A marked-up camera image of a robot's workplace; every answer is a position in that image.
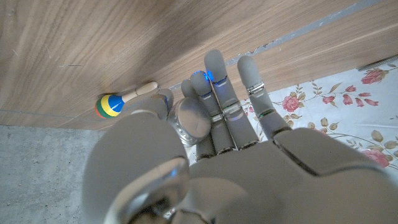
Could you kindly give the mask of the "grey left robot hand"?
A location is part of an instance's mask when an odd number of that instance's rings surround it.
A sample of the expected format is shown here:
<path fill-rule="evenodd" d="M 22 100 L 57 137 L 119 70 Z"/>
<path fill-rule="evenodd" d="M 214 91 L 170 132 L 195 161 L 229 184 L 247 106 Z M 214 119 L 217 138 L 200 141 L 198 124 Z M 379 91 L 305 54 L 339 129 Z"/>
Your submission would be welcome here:
<path fill-rule="evenodd" d="M 221 52 L 141 101 L 96 143 L 83 178 L 84 223 L 396 223 L 397 184 L 368 155 L 276 112 L 254 60 L 238 71 L 266 141 Z"/>

